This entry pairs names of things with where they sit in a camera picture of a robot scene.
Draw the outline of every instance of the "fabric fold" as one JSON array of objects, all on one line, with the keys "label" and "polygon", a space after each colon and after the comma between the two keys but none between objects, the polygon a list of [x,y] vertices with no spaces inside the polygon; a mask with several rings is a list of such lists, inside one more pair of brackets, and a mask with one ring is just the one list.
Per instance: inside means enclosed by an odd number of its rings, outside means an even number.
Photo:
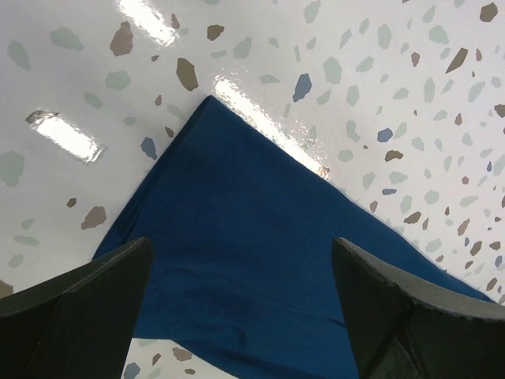
[{"label": "fabric fold", "polygon": [[331,269],[335,237],[487,299],[212,96],[95,257],[141,236],[155,260],[135,337],[174,340],[241,379],[358,378]]}]

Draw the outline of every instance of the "folded cloth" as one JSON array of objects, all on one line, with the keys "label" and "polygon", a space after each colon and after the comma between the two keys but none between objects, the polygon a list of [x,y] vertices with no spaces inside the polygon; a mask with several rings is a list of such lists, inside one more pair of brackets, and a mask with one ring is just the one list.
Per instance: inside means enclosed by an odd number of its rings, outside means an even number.
[{"label": "folded cloth", "polygon": [[135,337],[174,340],[241,379],[358,378],[331,269],[334,237],[487,299],[211,96],[95,257],[140,236],[156,255]]}]

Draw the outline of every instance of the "blue cloth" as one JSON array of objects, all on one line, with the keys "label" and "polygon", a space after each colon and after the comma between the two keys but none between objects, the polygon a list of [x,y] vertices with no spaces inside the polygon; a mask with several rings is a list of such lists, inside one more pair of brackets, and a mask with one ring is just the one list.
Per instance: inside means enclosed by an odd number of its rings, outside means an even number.
[{"label": "blue cloth", "polygon": [[95,257],[140,236],[156,255],[135,337],[175,340],[241,379],[358,378],[331,270],[335,237],[487,299],[213,97],[161,156]]}]

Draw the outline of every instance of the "terrazzo pattern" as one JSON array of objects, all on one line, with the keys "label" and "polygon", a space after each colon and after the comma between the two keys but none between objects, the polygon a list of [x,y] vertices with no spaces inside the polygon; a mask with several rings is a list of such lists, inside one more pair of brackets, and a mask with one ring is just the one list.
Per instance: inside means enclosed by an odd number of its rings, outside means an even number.
[{"label": "terrazzo pattern", "polygon": [[[213,94],[505,303],[504,0],[18,0],[2,16],[0,296],[91,260]],[[230,376],[134,340],[124,378],[156,377]]]}]

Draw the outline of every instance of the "blue speckle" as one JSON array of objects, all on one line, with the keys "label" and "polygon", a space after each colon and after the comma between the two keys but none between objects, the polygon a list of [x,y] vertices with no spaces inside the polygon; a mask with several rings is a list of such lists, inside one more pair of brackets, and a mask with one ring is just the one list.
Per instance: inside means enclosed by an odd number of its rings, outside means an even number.
[{"label": "blue speckle", "polygon": [[140,373],[140,367],[134,362],[127,365],[125,368],[125,379],[135,379],[135,377]]},{"label": "blue speckle", "polygon": [[384,188],[382,190],[383,195],[392,195],[393,193],[396,193],[396,189],[394,188]]},{"label": "blue speckle", "polygon": [[388,142],[391,139],[391,137],[393,137],[393,132],[389,128],[381,130],[377,134],[378,142]]},{"label": "blue speckle", "polygon": [[303,73],[298,78],[297,86],[294,89],[293,101],[296,103],[307,95],[312,89],[312,82],[310,81],[310,76],[307,73]]},{"label": "blue speckle", "polygon": [[156,155],[155,142],[151,138],[145,137],[140,147],[142,148],[142,151],[145,152],[145,155],[148,156],[149,158],[152,159],[158,158],[158,156]]}]

